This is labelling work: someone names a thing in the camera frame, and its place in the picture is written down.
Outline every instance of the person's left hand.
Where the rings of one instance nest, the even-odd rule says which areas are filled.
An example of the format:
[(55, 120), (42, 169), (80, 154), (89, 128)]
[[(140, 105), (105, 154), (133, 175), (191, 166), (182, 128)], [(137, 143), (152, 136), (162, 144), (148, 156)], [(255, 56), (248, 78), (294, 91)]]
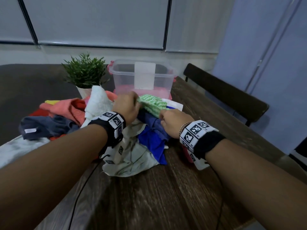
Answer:
[(126, 126), (131, 124), (137, 117), (138, 111), (142, 106), (137, 101), (138, 95), (136, 92), (131, 91), (128, 94), (120, 94), (113, 104), (112, 111), (120, 113), (124, 116)]

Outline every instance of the forearm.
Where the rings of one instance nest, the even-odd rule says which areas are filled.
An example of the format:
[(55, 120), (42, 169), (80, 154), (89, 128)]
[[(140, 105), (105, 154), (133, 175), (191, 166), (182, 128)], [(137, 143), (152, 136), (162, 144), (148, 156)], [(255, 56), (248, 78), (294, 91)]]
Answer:
[(1, 228), (35, 228), (74, 186), (106, 142), (104, 128), (89, 125), (1, 169)]
[(304, 183), (227, 139), (206, 160), (266, 229), (307, 229)]

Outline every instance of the pile of cloth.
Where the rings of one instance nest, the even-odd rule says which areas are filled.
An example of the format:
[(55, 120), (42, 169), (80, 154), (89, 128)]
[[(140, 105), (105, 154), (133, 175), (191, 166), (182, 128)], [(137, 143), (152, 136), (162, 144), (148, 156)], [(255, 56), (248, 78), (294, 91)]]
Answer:
[[(67, 100), (46, 100), (39, 109), (21, 120), (20, 136), (0, 147), (0, 168), (16, 158), (81, 127), (96, 116), (111, 111), (117, 95), (93, 86), (91, 96)], [(171, 100), (152, 95), (139, 98), (143, 107), (137, 119), (123, 130), (123, 140), (108, 147), (103, 171), (109, 176), (129, 177), (162, 164), (166, 165), (164, 149), (171, 138), (158, 119), (161, 109)]]

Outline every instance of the hand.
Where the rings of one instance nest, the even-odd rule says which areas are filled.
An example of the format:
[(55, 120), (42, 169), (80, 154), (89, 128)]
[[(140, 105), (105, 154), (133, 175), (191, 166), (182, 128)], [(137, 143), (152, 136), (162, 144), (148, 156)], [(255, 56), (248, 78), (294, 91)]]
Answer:
[(138, 110), (142, 106), (137, 102), (138, 95), (136, 92), (131, 91), (128, 94), (120, 94), (113, 104), (112, 111), (120, 113), (124, 116), (126, 126), (131, 124), (138, 115)]
[(161, 110), (159, 119), (166, 133), (175, 139), (179, 139), (179, 131), (183, 124), (194, 121), (190, 115), (178, 109)]

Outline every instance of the navy blue cloth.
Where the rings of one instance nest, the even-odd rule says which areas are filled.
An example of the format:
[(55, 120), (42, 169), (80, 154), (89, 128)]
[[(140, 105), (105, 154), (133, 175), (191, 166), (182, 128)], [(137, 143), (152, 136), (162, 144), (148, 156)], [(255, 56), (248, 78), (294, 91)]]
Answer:
[(138, 135), (138, 141), (151, 151), (157, 162), (162, 165), (167, 165), (163, 153), (165, 141), (162, 140), (156, 132), (150, 129), (148, 125), (146, 125), (144, 131)]
[[(35, 128), (35, 132), (25, 133), (25, 129)], [(19, 132), (23, 139), (33, 140), (43, 137), (60, 136), (69, 134), (79, 129), (79, 126), (72, 120), (63, 116), (28, 116), (21, 120)]]
[(150, 129), (152, 129), (162, 140), (168, 141), (171, 137), (166, 133), (164, 128), (161, 125), (161, 120), (157, 119), (155, 116), (150, 114), (144, 109), (141, 109), (138, 112), (137, 116), (138, 120), (147, 124)]

